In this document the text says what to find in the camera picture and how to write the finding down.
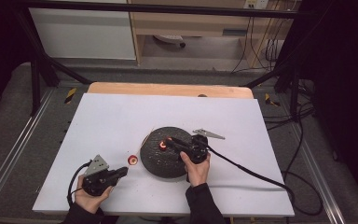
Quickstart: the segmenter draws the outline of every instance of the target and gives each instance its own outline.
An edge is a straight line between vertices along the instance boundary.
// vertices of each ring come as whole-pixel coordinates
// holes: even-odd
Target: orange object
[[[134,155],[130,155],[128,159],[129,165],[135,165],[138,163],[138,158]]]
[[[165,141],[162,140],[161,142],[159,142],[159,149],[161,149],[162,151],[165,151],[165,149],[167,149],[167,145],[165,145]]]

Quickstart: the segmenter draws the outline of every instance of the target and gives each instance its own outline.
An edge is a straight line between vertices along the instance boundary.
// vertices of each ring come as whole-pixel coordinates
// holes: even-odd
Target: person's right hand
[[[205,161],[199,164],[195,164],[191,159],[185,154],[185,152],[180,152],[180,157],[186,165],[186,171],[188,173],[188,180],[190,181],[191,187],[196,187],[200,184],[206,183],[208,178],[211,154],[208,152],[207,158]]]

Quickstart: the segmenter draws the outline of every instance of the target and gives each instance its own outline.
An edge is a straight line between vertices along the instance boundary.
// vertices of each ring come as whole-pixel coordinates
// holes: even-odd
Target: black sleeve
[[[201,184],[186,191],[190,207],[190,224],[225,224],[225,220],[213,201],[208,184]]]
[[[69,208],[69,212],[62,224],[98,224],[102,219],[103,210],[101,208],[98,208],[96,214],[92,214],[84,210],[77,203],[74,203]]]

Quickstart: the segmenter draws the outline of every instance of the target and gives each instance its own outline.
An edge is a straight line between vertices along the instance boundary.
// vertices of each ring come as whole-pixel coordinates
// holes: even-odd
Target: gray carpet
[[[259,74],[245,75],[244,73],[230,75],[222,72],[179,72],[143,69],[77,68],[76,71],[85,77],[97,81],[220,84],[228,86],[245,84],[259,76]],[[271,99],[279,99],[271,88],[274,81],[274,79],[271,79],[254,91],[255,98],[259,100],[264,116],[285,115],[281,106],[265,104],[264,97],[266,92],[270,94]],[[32,211],[32,207],[37,197],[35,191],[43,185],[49,167],[60,148],[60,141],[65,136],[64,131],[70,125],[68,121],[75,114],[81,95],[87,90],[87,86],[78,88],[71,104],[66,105],[63,101],[69,90],[70,87],[59,87],[55,90],[48,109],[34,130],[33,136],[22,152],[20,159],[0,193],[0,217],[33,219],[34,223],[37,223],[37,219],[63,219],[62,216],[46,216],[35,213]],[[15,143],[16,138],[20,135],[21,128],[29,118],[30,111],[29,68],[20,67],[13,74],[13,78],[0,102],[0,165]],[[358,188],[350,172],[345,164],[333,160],[330,147],[324,139],[324,133],[318,124],[317,118],[308,117],[303,120],[303,123],[304,133],[312,153],[322,168],[343,216],[347,223],[358,223]],[[293,129],[290,125],[285,125],[269,131],[269,136],[278,163],[281,169],[285,169],[298,144],[293,134]],[[309,172],[304,165],[301,155],[298,155],[292,171],[311,182]],[[287,185],[296,193],[297,206],[307,211],[317,209],[317,197],[309,187],[292,177],[288,177]],[[237,218],[236,220],[238,220],[238,223],[246,223],[248,218]],[[284,223],[284,220],[281,218],[260,218],[258,220],[262,223]],[[290,218],[290,221],[291,223],[329,223],[325,211],[316,217],[306,216],[296,211],[296,216]]]

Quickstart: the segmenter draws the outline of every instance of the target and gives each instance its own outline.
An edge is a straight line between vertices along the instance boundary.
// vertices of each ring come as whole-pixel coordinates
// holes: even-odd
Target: white cabinet
[[[128,12],[43,8],[30,11],[43,47],[53,58],[135,60]]]

